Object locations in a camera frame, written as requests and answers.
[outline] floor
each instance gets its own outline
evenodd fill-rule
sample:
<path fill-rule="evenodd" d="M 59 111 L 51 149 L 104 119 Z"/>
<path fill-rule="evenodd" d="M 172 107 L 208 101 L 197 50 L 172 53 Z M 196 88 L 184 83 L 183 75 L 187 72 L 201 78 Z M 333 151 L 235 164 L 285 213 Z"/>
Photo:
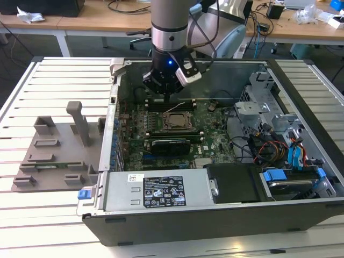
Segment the floor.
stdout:
<path fill-rule="evenodd" d="M 9 94 L 20 80 L 25 67 L 30 63 L 31 56 L 25 48 L 15 39 L 9 37 L 9 43 L 2 46 L 0 51 L 0 107 L 5 103 Z M 48 35 L 20 35 L 19 40 L 35 56 L 62 56 L 59 45 L 54 36 Z M 101 38 L 97 37 L 69 37 L 69 42 L 75 57 L 146 57 L 150 42 L 137 44 L 137 50 L 129 50 L 129 38 L 108 38 L 108 48 L 102 47 Z M 292 59 L 289 53 L 290 44 L 278 46 L 276 54 L 271 54 L 272 44 L 265 44 L 259 58 Z M 344 49 L 336 46 L 311 49 L 309 59 L 329 78 L 333 78 L 338 69 L 344 65 Z M 248 50 L 245 58 L 253 58 L 254 50 Z M 337 76 L 334 85 L 344 91 L 344 70 Z"/>

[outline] computer case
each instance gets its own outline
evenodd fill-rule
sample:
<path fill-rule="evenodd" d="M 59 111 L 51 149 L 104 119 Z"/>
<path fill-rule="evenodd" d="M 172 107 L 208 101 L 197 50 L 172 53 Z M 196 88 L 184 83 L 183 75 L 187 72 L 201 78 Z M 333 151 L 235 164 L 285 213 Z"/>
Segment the computer case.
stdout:
<path fill-rule="evenodd" d="M 43 15 L 77 17 L 85 0 L 0 0 L 0 12 L 3 15 L 17 14 L 17 7 L 25 12 L 40 12 Z"/>

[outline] office chair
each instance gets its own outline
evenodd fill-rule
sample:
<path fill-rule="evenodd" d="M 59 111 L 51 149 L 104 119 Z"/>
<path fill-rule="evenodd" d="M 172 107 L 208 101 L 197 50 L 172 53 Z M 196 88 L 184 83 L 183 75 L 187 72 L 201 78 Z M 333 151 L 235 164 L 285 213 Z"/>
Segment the office chair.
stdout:
<path fill-rule="evenodd" d="M 134 47 L 135 43 L 144 42 L 144 41 L 151 41 L 152 40 L 152 29 L 151 28 L 149 28 L 147 30 L 144 30 L 144 31 L 129 31 L 126 34 L 127 34 L 127 36 L 146 35 L 146 37 L 144 37 L 144 38 L 131 40 L 130 44 L 129 44 L 130 50 L 135 50 L 135 47 Z"/>

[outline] motherboard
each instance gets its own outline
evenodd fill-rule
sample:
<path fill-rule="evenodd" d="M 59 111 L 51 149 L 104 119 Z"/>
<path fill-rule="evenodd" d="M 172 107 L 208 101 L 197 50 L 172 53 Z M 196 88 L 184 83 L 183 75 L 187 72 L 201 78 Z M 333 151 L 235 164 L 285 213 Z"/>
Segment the motherboard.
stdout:
<path fill-rule="evenodd" d="M 214 101 L 122 103 L 125 171 L 202 168 L 235 161 L 225 110 Z"/>

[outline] warning label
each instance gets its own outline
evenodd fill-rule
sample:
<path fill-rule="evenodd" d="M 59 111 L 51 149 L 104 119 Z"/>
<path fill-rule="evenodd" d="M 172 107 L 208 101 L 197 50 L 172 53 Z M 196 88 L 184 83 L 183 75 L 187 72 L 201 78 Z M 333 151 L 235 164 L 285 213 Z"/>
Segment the warning label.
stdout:
<path fill-rule="evenodd" d="M 186 206 L 182 176 L 144 178 L 146 208 Z"/>

